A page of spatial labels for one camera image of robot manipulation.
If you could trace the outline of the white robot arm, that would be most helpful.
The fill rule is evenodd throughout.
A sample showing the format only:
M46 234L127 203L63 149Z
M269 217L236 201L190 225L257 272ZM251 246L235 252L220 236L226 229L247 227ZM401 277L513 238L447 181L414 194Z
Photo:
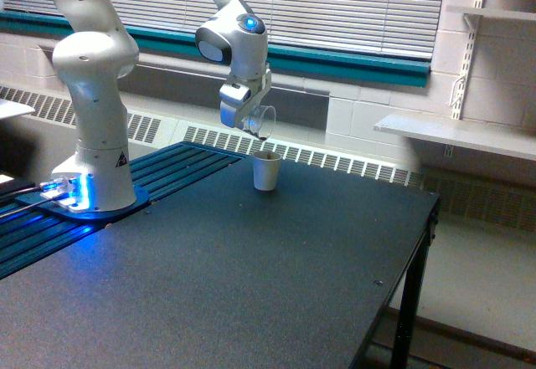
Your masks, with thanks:
M198 51L229 67L220 88L220 120L250 131L271 88L264 22L243 0L213 0L217 12L195 34ZM53 65L75 111L75 153L52 171L43 191L72 213L103 213L131 206L136 194L129 166L127 112L118 89L139 58L111 0L54 0L73 32L59 41Z

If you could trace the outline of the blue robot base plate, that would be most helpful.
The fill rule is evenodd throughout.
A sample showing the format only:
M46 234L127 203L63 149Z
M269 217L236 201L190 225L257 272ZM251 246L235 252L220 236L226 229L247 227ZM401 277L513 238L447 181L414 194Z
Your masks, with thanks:
M134 186L134 191L137 200L131 206L114 211L91 210L77 213L63 208L58 202L46 202L38 206L38 210L75 222L114 223L115 221L127 217L128 215L133 214L150 204L147 190L145 190L143 187ZM9 202L19 202L23 205L29 205L43 200L43 198L40 196L40 193L41 191L28 192L25 194L20 193L16 196L12 195L11 197L8 197L8 195L2 195L1 199L8 200Z

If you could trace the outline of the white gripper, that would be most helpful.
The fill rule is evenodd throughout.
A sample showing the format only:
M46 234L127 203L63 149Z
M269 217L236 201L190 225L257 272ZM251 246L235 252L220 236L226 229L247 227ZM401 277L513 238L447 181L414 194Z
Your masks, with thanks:
M258 105L271 89L271 68L265 64L264 73L257 79L244 79L233 71L219 89L219 118L223 125L243 130L243 119Z

